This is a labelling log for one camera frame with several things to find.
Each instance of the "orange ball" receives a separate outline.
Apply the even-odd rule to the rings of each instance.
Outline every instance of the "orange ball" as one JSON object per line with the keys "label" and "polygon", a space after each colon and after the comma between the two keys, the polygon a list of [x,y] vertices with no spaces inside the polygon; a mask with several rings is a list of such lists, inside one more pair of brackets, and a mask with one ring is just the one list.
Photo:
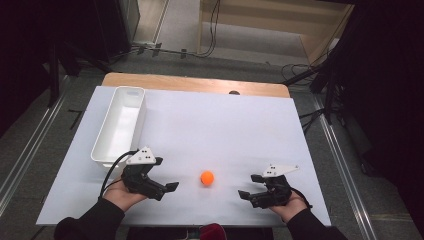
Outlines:
{"label": "orange ball", "polygon": [[211,171],[204,171],[200,176],[200,181],[206,186],[209,186],[213,183],[214,177]]}

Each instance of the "wooden surface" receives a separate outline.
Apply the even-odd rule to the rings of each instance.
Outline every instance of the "wooden surface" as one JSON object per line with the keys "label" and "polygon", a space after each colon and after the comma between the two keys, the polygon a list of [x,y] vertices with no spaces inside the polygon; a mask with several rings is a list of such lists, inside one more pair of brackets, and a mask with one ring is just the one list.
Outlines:
{"label": "wooden surface", "polygon": [[145,89],[192,91],[228,94],[237,91],[240,95],[289,98],[286,86],[272,83],[255,83],[218,79],[175,77],[152,74],[109,73],[102,86],[134,86]]}
{"label": "wooden surface", "polygon": [[[201,0],[198,51],[202,22],[210,22],[216,0]],[[341,34],[352,5],[313,0],[221,0],[219,24],[301,34],[312,63]]]}

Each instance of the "wire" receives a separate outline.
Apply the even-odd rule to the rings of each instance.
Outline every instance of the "wire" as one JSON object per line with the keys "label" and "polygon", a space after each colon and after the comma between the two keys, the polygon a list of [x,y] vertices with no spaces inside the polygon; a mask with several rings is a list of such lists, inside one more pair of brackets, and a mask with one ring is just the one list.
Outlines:
{"label": "wire", "polygon": [[104,194],[105,190],[106,190],[106,189],[107,189],[110,185],[112,185],[112,184],[115,184],[115,183],[119,182],[119,180],[118,180],[118,181],[115,181],[115,182],[113,182],[113,183],[109,184],[109,185],[106,187],[107,180],[109,179],[109,177],[110,177],[110,175],[112,174],[113,170],[115,169],[116,165],[118,165],[118,163],[119,163],[119,162],[120,162],[120,161],[121,161],[124,157],[126,157],[126,156],[128,156],[128,155],[134,155],[134,154],[136,154],[137,152],[138,152],[138,150],[136,150],[136,151],[128,151],[128,152],[126,152],[126,153],[122,154],[122,155],[121,155],[118,159],[116,159],[116,161],[112,164],[112,166],[110,167],[110,169],[109,169],[108,173],[106,174],[105,180],[103,181],[102,188],[100,189],[99,199],[103,197],[103,194]]}

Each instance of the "floor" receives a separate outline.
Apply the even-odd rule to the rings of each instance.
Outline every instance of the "floor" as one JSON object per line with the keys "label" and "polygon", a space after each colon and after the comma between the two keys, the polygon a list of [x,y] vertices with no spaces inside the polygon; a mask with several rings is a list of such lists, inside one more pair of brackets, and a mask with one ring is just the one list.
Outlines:
{"label": "floor", "polygon": [[[157,43],[162,48],[179,51],[196,50],[198,4],[192,0],[169,0]],[[305,68],[282,68],[287,64],[307,64],[299,37],[296,34],[264,31],[218,25],[217,45],[206,59],[160,53],[124,56],[111,67],[115,71],[128,73],[155,73],[204,78],[222,78],[256,82],[279,83]],[[202,47],[208,47],[208,32],[204,33]],[[10,182],[10,172],[15,163],[27,161],[21,179],[15,179],[14,193],[10,202],[1,210],[0,239],[30,239],[39,226],[35,226],[50,186],[53,183],[73,135],[78,128],[78,111],[84,111],[94,88],[101,84],[104,74],[95,68],[84,68],[79,77],[67,77],[62,82],[63,99],[53,112],[54,118],[47,121],[42,141],[38,145],[27,144],[37,130],[47,109],[48,92],[41,95],[28,111],[0,139],[0,180]],[[299,115],[317,109],[322,95],[309,93],[308,80],[289,88]],[[334,148],[329,144],[325,119],[315,121],[306,134],[315,169],[333,225],[349,239],[422,239],[416,230],[397,189],[383,178],[370,178],[361,172],[358,156],[341,124],[334,120],[334,131],[341,156],[348,167],[358,197],[363,203],[371,222],[374,236],[366,236],[360,220],[355,215],[355,201],[349,196]],[[21,154],[29,152],[31,157],[23,159]],[[53,227],[47,227],[37,239],[53,239]],[[118,232],[117,239],[125,239],[126,227]],[[286,228],[274,229],[275,239],[291,239]]]}

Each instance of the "red object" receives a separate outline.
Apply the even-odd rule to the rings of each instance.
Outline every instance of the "red object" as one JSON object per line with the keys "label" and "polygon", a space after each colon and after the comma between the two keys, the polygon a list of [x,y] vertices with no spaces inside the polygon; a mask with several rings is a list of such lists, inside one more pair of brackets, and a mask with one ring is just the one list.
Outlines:
{"label": "red object", "polygon": [[224,228],[217,224],[212,223],[200,228],[200,240],[226,240]]}

